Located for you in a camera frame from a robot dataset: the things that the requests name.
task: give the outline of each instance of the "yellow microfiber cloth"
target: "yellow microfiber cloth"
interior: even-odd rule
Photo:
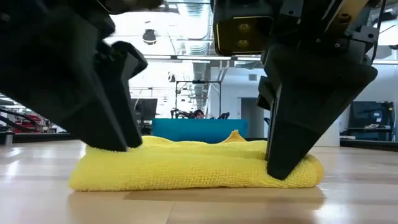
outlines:
[[[307,155],[285,180],[267,174],[266,141],[245,141],[237,131],[218,144],[173,142],[144,136],[128,152],[87,146],[70,176],[79,191],[187,189],[204,187],[314,187],[323,167]]]

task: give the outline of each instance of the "floor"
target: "floor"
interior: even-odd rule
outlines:
[[[314,189],[193,189],[81,193],[68,176],[79,141],[0,147],[4,224],[398,222],[398,153],[315,148],[326,177]]]

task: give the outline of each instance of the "yellow towel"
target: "yellow towel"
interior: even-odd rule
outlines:
[[[320,183],[320,162],[307,155],[285,180],[267,175],[266,141],[245,141],[237,131],[218,144],[173,142],[144,136],[128,152],[92,147],[70,176],[80,191],[186,189],[195,187],[303,188]]]

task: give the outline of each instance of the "blue object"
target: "blue object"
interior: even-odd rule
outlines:
[[[232,131],[246,137],[248,121],[243,119],[155,119],[152,135],[172,141],[219,143]]]

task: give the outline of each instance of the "folded towel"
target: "folded towel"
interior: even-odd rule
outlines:
[[[87,146],[70,176],[79,191],[159,190],[208,187],[314,187],[323,167],[307,155],[285,180],[267,174],[266,141],[245,141],[237,131],[218,144],[173,142],[144,136],[128,152]]]

